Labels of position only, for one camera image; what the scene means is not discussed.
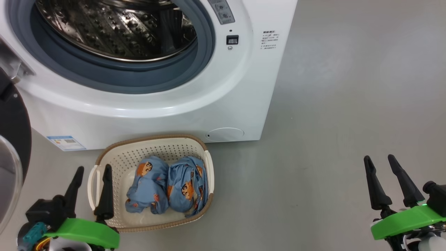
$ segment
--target blue fabric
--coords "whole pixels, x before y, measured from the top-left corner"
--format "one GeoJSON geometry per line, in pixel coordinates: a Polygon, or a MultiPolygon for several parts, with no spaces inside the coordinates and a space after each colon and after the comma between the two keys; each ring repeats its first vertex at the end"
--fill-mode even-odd
{"type": "Polygon", "coordinates": [[[203,161],[184,157],[169,168],[167,197],[170,207],[186,217],[196,215],[207,202],[207,177],[203,161]]]}
{"type": "Polygon", "coordinates": [[[135,172],[135,179],[128,189],[125,209],[129,213],[141,213],[150,207],[153,214],[164,213],[169,207],[166,196],[169,166],[156,156],[143,159],[135,172]]]}

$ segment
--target gray label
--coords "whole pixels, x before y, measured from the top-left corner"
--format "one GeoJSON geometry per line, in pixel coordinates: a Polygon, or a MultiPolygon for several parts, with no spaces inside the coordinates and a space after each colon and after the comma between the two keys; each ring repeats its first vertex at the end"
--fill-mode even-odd
{"type": "Polygon", "coordinates": [[[220,21],[220,24],[230,24],[234,23],[235,19],[232,15],[231,8],[227,4],[226,0],[207,0],[212,8],[214,9],[215,14],[217,15],[217,18],[220,21]]]}

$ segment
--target beige laundry basket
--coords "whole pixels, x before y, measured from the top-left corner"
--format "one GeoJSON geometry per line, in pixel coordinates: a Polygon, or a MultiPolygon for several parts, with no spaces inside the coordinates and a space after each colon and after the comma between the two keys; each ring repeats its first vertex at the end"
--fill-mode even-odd
{"type": "Polygon", "coordinates": [[[214,197],[214,167],[206,145],[191,135],[162,135],[137,138],[113,144],[98,157],[88,177],[87,193],[90,207],[94,210],[102,191],[102,175],[105,165],[110,164],[113,177],[113,209],[115,216],[107,224],[119,232],[148,231],[173,227],[201,218],[209,209],[214,197]],[[128,213],[124,203],[126,193],[132,185],[138,163],[146,157],[156,155],[169,165],[185,156],[194,156],[204,162],[207,171],[209,197],[205,207],[196,215],[185,218],[183,213],[169,208],[164,214],[152,214],[146,209],[142,213],[128,213]]]}

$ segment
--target front-loading washing machine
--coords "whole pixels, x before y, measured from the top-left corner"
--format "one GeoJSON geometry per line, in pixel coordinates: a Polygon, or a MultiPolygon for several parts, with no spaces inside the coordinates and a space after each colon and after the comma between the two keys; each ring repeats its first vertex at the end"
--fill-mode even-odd
{"type": "Polygon", "coordinates": [[[73,151],[260,139],[297,0],[0,3],[0,66],[31,126],[73,151]]]}

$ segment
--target yellow wire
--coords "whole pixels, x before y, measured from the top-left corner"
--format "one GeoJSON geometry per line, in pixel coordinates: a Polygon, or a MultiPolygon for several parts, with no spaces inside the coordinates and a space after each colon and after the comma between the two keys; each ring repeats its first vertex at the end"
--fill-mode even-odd
{"type": "Polygon", "coordinates": [[[51,240],[51,237],[48,237],[44,239],[43,241],[39,242],[39,244],[36,245],[36,251],[40,251],[44,245],[46,245],[51,240]]]}

